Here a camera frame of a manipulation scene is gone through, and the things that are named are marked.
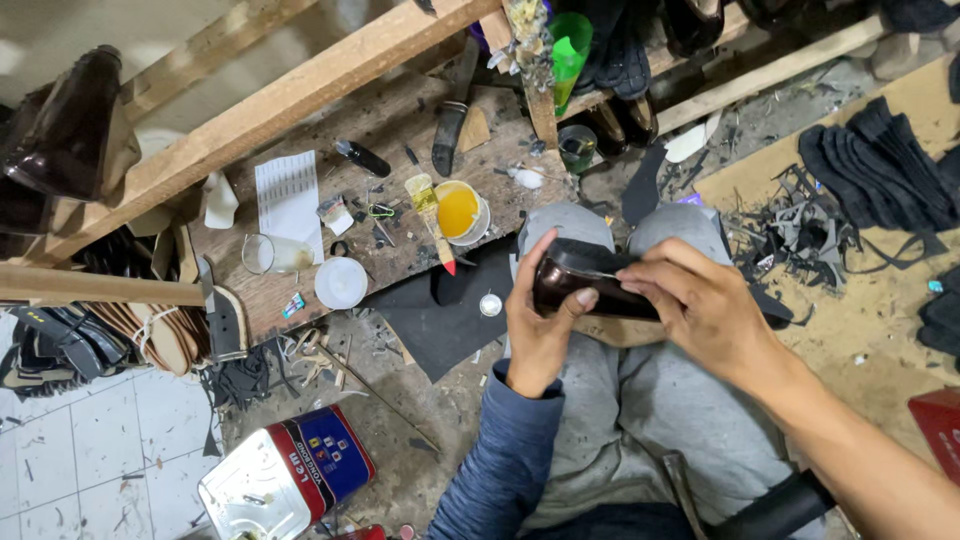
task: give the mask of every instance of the finger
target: finger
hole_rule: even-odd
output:
[[[674,298],[685,306],[693,304],[699,291],[709,287],[709,284],[705,282],[703,278],[694,276],[687,270],[667,260],[632,264],[631,272],[635,279],[629,282],[622,282],[620,286],[625,284],[639,285],[642,283],[651,283],[673,295]]]
[[[713,262],[700,250],[676,236],[671,236],[650,248],[643,254],[643,260],[669,260],[693,274],[706,278],[717,276],[718,270],[722,269],[720,264]]]
[[[537,265],[540,264],[540,259],[556,237],[557,229],[550,229],[540,237],[540,240],[537,240],[537,243],[534,244],[534,247],[530,248],[527,255],[520,259],[520,265],[516,269],[514,290],[522,292],[524,297],[527,292],[533,290],[534,277],[537,275]]]
[[[654,305],[668,334],[675,331],[684,321],[684,307],[679,300],[662,288],[651,283],[638,283],[636,286],[624,285],[623,288],[624,290],[630,290],[630,292],[642,294],[650,301],[650,304]]]
[[[573,323],[581,315],[593,309],[596,306],[600,294],[597,289],[587,287],[566,295],[564,302],[560,304],[560,309],[553,316],[553,328],[560,332],[567,332],[573,329]]]

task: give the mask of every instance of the wooden workbench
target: wooden workbench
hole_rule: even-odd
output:
[[[313,291],[319,266],[300,272],[300,280],[295,282],[293,274],[255,276],[241,263],[244,235],[258,232],[253,175],[253,168],[258,164],[316,150],[320,201],[343,194],[351,213],[359,210],[349,202],[353,199],[359,200],[364,205],[362,210],[366,211],[367,188],[380,184],[384,191],[372,193],[371,203],[402,201],[396,209],[404,210],[403,215],[398,220],[383,222],[396,242],[395,248],[376,249],[370,217],[363,223],[355,223],[339,238],[324,228],[325,255],[329,257],[328,250],[335,240],[345,240],[349,256],[363,264],[372,278],[368,294],[439,263],[427,230],[410,210],[403,183],[416,171],[404,153],[404,143],[417,153],[423,171],[433,176],[436,184],[444,180],[466,182],[489,202],[491,232],[480,243],[519,228],[523,222],[522,210],[575,200],[573,183],[556,151],[544,152],[540,158],[530,156],[533,127],[528,118],[520,115],[513,91],[504,88],[475,86],[472,89],[472,104],[485,114],[491,140],[464,154],[458,152],[453,174],[449,179],[441,178],[430,162],[436,131],[434,109],[449,96],[451,89],[449,83],[419,74],[368,85],[344,98],[340,107],[325,113],[316,122],[297,126],[273,146],[225,169],[240,202],[233,227],[225,231],[208,229],[201,217],[190,224],[190,234],[196,254],[206,255],[212,262],[214,281],[236,293],[243,303],[252,343],[270,337],[274,328],[289,330],[328,313]],[[356,141],[375,152],[393,167],[391,175],[385,179],[369,178],[365,171],[337,154],[334,143],[338,139]],[[526,189],[508,176],[493,172],[494,168],[506,170],[519,162],[528,167],[543,167],[547,178],[542,187]],[[417,239],[408,238],[408,232]],[[462,254],[468,248],[454,250]],[[306,308],[284,319],[280,312],[295,292],[303,296]]]

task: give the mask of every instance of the man's right hand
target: man's right hand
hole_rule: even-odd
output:
[[[667,238],[616,275],[657,309],[670,340],[743,390],[791,380],[796,362],[767,326],[740,272]]]

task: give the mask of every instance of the gray sweatpants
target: gray sweatpants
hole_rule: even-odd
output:
[[[678,236],[730,265],[717,219],[713,209],[665,205],[640,222],[627,249],[641,256],[661,240]],[[522,252],[551,227],[559,229],[560,237],[613,250],[603,218],[558,203],[530,212],[520,232]],[[516,274],[515,260],[512,266]],[[574,332],[560,378],[566,402],[550,479],[525,529],[563,523],[599,504],[675,503],[658,465],[668,450],[686,456],[697,511],[711,524],[732,516],[794,471],[780,431],[760,407],[672,343],[622,350]],[[794,538],[823,535],[818,520]]]

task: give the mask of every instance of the man's left hand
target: man's left hand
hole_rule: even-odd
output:
[[[507,371],[507,386],[517,394],[538,399],[560,374],[566,359],[566,344],[573,323],[596,306],[596,289],[570,293],[551,317],[540,316],[534,308],[534,279],[540,258],[557,237],[551,229],[520,260],[514,290],[507,298],[507,334],[513,357]]]

